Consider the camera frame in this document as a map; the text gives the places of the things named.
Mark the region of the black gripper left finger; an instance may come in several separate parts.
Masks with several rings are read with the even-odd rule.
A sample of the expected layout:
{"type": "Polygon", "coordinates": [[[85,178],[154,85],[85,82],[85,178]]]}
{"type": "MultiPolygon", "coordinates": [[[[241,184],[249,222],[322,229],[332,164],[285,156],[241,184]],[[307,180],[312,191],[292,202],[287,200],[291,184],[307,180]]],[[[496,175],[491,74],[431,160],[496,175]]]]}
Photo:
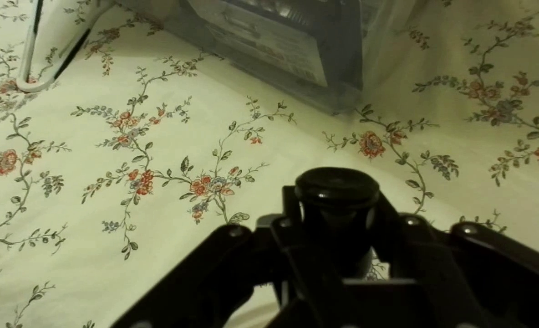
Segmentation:
{"type": "Polygon", "coordinates": [[[258,227],[216,227],[110,328],[223,328],[256,286],[272,284],[280,309],[263,328],[340,328],[340,279],[302,224],[283,215],[258,227]]]}

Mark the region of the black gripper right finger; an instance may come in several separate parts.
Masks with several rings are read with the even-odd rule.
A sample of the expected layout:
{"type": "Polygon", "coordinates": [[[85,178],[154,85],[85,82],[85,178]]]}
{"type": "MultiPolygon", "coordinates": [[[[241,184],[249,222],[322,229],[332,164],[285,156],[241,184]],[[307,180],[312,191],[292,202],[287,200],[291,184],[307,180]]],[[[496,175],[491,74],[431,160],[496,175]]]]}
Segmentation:
{"type": "Polygon", "coordinates": [[[539,328],[539,251],[473,220],[449,231],[382,195],[367,231],[391,279],[411,279],[429,328],[539,328]]]}

